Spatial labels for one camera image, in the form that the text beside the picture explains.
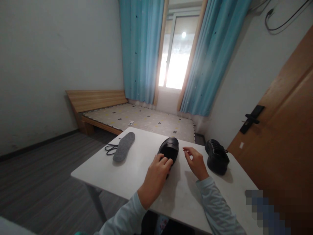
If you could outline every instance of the table leg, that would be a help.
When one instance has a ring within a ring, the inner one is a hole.
[[[86,187],[102,222],[105,223],[107,221],[107,218],[105,217],[105,213],[104,213],[104,210],[103,210],[100,198],[99,198],[100,193],[97,192],[97,190],[90,185],[86,184]]]

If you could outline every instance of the door lock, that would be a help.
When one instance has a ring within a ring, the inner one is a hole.
[[[257,117],[260,115],[260,113],[263,111],[265,107],[262,105],[257,105],[254,110],[252,111],[251,114],[246,114],[245,117],[247,117],[246,121],[242,121],[244,122],[243,126],[240,128],[240,132],[242,134],[245,134],[248,129],[252,126],[252,124],[259,124],[260,121],[257,120]]]

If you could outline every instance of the black leather shoe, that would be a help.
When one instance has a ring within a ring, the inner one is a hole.
[[[216,174],[224,175],[227,171],[229,158],[227,150],[214,139],[210,139],[205,144],[205,150],[208,153],[208,168]]]
[[[164,140],[157,154],[162,153],[164,154],[164,157],[167,157],[168,159],[171,158],[173,160],[173,165],[174,165],[177,155],[178,155],[178,150],[179,150],[178,139],[176,139],[175,137],[170,137]]]

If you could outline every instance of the mattress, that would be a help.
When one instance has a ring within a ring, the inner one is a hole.
[[[192,120],[138,105],[126,103],[89,111],[83,115],[122,131],[129,127],[130,121],[134,121],[134,128],[195,143]]]

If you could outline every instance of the shoelace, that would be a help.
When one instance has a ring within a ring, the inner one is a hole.
[[[107,151],[107,155],[110,156],[110,155],[115,154],[116,151],[114,153],[109,153],[109,152],[111,152],[113,150],[116,150],[117,147],[118,147],[118,145],[107,144],[107,146],[104,147],[104,150],[106,150]]]
[[[215,148],[216,150],[221,150],[221,151],[225,151],[225,153],[228,153],[228,151],[226,149],[224,149],[223,146],[216,144],[216,143],[212,143],[213,148]]]

